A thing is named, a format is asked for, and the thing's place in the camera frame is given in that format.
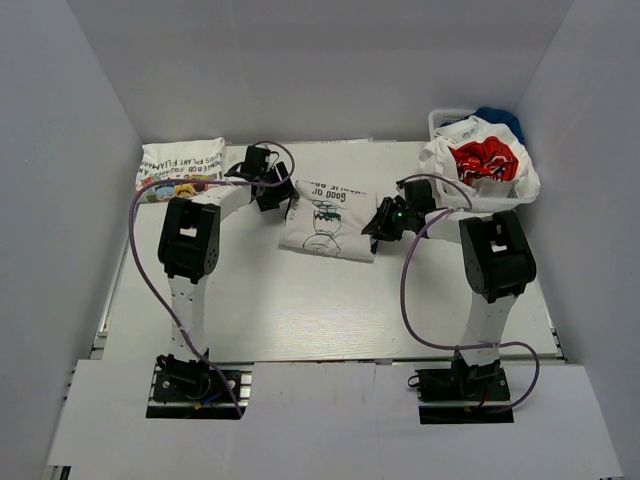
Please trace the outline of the white green raglan t-shirt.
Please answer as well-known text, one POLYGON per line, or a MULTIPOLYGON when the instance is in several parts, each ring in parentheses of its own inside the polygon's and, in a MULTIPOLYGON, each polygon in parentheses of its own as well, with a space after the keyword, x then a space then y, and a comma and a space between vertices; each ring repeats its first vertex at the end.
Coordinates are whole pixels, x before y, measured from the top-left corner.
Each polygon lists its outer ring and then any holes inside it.
POLYGON ((371 237, 363 232, 376 214, 377 195, 321 182, 298 180, 279 238, 283 248, 371 263, 371 237))

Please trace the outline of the blue t-shirt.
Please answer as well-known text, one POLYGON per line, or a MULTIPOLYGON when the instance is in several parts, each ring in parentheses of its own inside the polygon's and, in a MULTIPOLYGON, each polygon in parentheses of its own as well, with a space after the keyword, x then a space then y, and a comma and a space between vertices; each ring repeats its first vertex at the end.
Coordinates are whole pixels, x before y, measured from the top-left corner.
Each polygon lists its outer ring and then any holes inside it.
POLYGON ((491 124, 506 125, 517 140, 523 146, 526 145, 519 119, 511 112, 493 107, 481 107, 473 115, 491 124))

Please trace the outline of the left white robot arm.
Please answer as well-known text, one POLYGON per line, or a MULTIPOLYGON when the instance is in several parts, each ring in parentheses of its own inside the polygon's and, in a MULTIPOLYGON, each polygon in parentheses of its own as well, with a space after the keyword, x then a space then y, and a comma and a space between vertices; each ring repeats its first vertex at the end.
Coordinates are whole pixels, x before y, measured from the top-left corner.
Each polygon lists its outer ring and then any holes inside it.
POLYGON ((225 172, 225 181, 192 199, 169 201, 160 235, 158 258, 170 287, 169 353, 180 361, 209 357, 204 327, 208 277, 220 256, 221 223, 230 214, 256 204, 262 212, 276 210, 299 197, 279 154, 286 148, 263 141, 246 148, 244 160, 225 172))

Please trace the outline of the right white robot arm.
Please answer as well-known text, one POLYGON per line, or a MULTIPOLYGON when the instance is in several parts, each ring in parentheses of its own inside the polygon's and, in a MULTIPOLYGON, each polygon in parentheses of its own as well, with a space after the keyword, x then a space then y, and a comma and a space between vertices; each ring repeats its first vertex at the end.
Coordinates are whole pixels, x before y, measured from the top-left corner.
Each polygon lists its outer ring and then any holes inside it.
POLYGON ((508 316, 537 274, 527 237, 515 211, 480 215, 467 192, 454 181, 436 174, 413 174, 396 182, 400 192, 386 197, 362 233, 374 241, 393 242, 403 233, 415 234, 400 278, 400 311, 407 332, 418 343, 452 351, 463 363, 451 374, 453 390, 472 399, 484 391, 488 377, 483 368, 496 368, 504 343, 508 316), (464 273, 472 300, 462 340, 444 345, 421 337, 411 326, 406 287, 410 262, 423 239, 442 240, 461 247, 464 273))

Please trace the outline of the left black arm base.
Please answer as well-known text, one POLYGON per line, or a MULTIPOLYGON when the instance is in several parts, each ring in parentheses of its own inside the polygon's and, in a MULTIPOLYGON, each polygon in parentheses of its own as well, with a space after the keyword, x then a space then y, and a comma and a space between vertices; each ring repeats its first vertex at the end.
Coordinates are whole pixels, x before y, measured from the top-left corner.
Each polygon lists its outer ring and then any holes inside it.
POLYGON ((156 358, 146 408, 147 419, 239 420, 250 395, 251 372, 223 369, 223 378, 200 360, 173 355, 156 358))

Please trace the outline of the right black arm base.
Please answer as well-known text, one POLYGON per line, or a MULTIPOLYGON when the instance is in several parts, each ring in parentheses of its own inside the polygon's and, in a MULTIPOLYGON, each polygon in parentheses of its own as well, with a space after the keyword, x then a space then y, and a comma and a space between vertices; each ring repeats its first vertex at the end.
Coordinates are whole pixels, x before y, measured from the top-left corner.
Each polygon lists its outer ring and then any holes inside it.
POLYGON ((468 366, 456 357, 448 368, 423 368, 407 380, 417 392, 421 425, 510 424, 511 394, 501 362, 468 366))

